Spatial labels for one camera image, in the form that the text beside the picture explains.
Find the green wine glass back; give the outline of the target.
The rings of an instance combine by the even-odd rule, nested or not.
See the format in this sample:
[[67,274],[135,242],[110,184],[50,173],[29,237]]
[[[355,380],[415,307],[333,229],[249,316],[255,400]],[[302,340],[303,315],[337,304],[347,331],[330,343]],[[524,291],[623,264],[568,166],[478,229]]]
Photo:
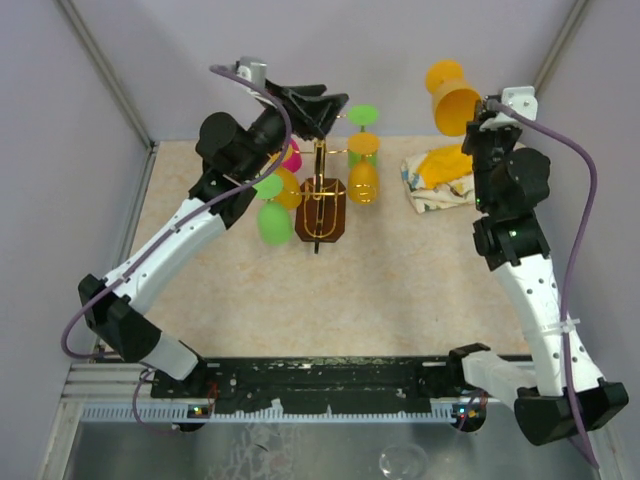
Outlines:
[[377,122],[378,117],[378,108],[371,104],[356,105],[349,110],[347,119],[359,129],[347,140],[349,168],[353,168],[363,159],[376,166],[380,141],[368,128]]

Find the green wine glass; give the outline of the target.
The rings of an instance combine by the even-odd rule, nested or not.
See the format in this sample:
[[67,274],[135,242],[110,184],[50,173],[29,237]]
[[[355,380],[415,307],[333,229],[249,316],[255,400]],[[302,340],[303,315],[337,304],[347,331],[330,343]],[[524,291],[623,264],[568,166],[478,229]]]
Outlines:
[[349,110],[347,119],[359,129],[347,140],[349,168],[353,168],[363,159],[376,166],[380,141],[368,128],[377,122],[378,117],[378,108],[371,104],[356,105]]
[[254,185],[256,198],[264,204],[257,214],[257,226],[262,241],[271,246],[286,244],[292,237],[293,224],[289,211],[276,200],[283,192],[284,183],[277,174],[271,174]]

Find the orange wine glass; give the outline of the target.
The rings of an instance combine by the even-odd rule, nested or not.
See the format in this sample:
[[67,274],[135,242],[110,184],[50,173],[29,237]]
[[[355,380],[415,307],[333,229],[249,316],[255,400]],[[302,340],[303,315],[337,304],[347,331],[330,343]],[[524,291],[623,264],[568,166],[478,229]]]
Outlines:
[[463,67],[451,59],[435,63],[426,74],[425,87],[438,131],[449,137],[464,135],[481,96],[467,82]]
[[282,182],[280,192],[269,199],[270,202],[277,202],[287,210],[296,209],[301,201],[301,190],[295,175],[281,164],[271,175],[270,178],[278,176]]
[[376,165],[379,146],[379,138],[370,132],[354,134],[347,141],[347,195],[354,203],[367,205],[377,199],[379,175]]

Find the pink wine glass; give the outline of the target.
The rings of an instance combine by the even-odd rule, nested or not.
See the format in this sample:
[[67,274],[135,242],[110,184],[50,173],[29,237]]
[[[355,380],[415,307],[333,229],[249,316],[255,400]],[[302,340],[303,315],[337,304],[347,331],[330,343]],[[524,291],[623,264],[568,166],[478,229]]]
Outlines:
[[280,166],[291,173],[296,173],[302,167],[302,156],[295,140],[291,140],[284,160]]

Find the orange wine glass front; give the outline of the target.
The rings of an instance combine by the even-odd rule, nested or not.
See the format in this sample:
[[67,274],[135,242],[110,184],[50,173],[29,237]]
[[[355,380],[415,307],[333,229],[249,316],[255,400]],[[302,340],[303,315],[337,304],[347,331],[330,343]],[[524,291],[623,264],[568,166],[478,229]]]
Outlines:
[[269,199],[270,202],[277,202],[287,210],[296,209],[301,201],[301,190],[295,175],[281,164],[271,175],[270,178],[278,176],[282,182],[280,192]]

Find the green wine glass front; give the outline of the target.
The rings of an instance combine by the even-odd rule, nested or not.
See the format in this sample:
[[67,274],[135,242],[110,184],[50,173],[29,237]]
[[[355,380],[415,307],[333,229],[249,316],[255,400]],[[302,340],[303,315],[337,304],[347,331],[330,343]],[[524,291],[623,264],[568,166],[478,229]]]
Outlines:
[[257,226],[262,241],[271,246],[286,244],[292,237],[293,224],[289,211],[276,200],[283,192],[284,183],[277,174],[271,174],[254,185],[256,198],[264,204],[257,214]]

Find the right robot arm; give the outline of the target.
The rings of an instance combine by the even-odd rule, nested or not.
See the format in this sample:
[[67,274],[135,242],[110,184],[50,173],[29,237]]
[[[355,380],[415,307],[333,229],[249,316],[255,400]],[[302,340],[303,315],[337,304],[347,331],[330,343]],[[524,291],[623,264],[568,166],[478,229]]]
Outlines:
[[530,127],[578,153],[576,142],[539,124],[531,87],[516,87],[477,101],[462,151],[470,155],[480,219],[473,224],[477,253],[511,300],[529,346],[525,371],[481,343],[449,353],[446,380],[461,396],[482,389],[512,409],[533,445],[581,436],[606,425],[629,402],[620,382],[610,382],[582,342],[568,312],[570,281],[555,278],[549,243],[534,212],[550,194],[551,161],[519,148]]

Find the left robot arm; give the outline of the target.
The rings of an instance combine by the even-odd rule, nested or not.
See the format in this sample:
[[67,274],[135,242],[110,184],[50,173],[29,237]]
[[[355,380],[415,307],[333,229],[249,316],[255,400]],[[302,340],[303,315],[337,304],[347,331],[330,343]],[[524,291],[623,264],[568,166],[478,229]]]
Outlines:
[[205,361],[146,313],[181,268],[245,213],[258,175],[273,170],[271,156],[286,150],[293,136],[325,138],[349,101],[323,84],[271,81],[258,96],[263,111],[247,128],[226,112],[203,121],[195,147],[202,174],[179,210],[130,259],[101,278],[87,275],[78,286],[88,328],[123,360],[165,373],[189,397],[207,387]]

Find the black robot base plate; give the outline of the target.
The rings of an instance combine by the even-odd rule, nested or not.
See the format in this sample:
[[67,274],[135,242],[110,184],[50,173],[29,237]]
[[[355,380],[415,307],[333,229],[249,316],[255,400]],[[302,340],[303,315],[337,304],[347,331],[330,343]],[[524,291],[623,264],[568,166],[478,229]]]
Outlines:
[[286,414],[429,413],[431,401],[475,388],[444,356],[207,358],[185,380],[159,372],[154,399],[196,399],[219,414],[254,413],[279,401]]

